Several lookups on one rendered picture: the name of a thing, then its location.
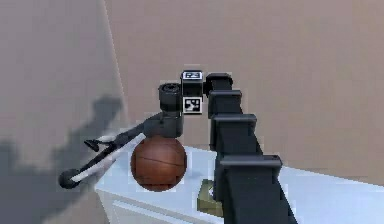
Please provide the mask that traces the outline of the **olive green box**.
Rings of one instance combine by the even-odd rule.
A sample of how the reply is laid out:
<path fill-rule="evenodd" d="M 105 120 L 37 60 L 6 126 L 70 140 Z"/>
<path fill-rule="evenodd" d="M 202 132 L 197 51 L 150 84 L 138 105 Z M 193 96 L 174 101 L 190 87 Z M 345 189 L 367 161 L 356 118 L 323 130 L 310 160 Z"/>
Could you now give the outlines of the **olive green box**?
<path fill-rule="evenodd" d="M 213 181 L 203 179 L 197 196 L 197 210 L 216 217 L 223 217 L 222 205 L 213 199 Z"/>

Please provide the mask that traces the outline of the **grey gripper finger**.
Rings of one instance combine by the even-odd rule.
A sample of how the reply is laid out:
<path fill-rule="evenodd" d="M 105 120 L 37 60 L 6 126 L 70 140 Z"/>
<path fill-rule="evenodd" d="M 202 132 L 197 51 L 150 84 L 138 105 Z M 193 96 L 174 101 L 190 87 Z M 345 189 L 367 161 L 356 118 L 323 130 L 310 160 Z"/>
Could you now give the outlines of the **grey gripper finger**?
<path fill-rule="evenodd" d="M 121 154 L 134 149 L 145 138 L 146 136 L 140 133 L 122 146 L 109 146 L 82 168 L 62 172 L 58 178 L 59 185 L 64 189 L 77 187 L 81 181 L 104 170 L 119 158 Z"/>
<path fill-rule="evenodd" d="M 100 150 L 101 145 L 115 147 L 116 149 L 133 147 L 144 139 L 144 135 L 142 134 L 143 130 L 144 124 L 140 123 L 136 126 L 121 128 L 117 131 L 107 133 L 96 139 L 85 140 L 84 144 L 95 152 Z"/>

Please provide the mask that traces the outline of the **white table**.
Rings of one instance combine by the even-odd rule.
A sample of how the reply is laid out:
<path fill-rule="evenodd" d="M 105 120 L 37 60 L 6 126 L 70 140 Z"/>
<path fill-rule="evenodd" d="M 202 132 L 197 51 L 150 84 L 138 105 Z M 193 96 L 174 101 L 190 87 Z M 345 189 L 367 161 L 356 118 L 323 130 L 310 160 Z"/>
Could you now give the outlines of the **white table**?
<path fill-rule="evenodd" d="M 138 185 L 130 150 L 95 185 L 110 224 L 224 224 L 197 210 L 201 182 L 211 179 L 216 154 L 188 147 L 182 181 L 164 192 Z M 284 167 L 279 176 L 299 224 L 384 224 L 384 187 Z"/>

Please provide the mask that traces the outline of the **brown basketball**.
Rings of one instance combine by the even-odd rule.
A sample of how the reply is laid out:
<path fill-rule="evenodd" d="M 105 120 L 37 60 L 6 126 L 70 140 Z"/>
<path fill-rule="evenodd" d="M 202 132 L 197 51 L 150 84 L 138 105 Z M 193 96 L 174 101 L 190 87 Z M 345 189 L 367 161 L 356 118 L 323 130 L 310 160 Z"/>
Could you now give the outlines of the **brown basketball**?
<path fill-rule="evenodd" d="M 187 170 L 187 154 L 174 138 L 155 136 L 141 141 L 133 150 L 131 173 L 149 191 L 163 192 L 175 187 Z"/>

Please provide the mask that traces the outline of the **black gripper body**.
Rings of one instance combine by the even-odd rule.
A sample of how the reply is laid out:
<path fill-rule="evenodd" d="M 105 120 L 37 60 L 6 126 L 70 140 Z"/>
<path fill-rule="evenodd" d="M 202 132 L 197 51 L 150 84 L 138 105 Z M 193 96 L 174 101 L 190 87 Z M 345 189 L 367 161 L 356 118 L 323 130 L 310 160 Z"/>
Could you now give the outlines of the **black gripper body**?
<path fill-rule="evenodd" d="M 146 137 L 178 138 L 183 133 L 181 86 L 161 84 L 158 92 L 160 112 L 145 120 L 143 133 Z"/>

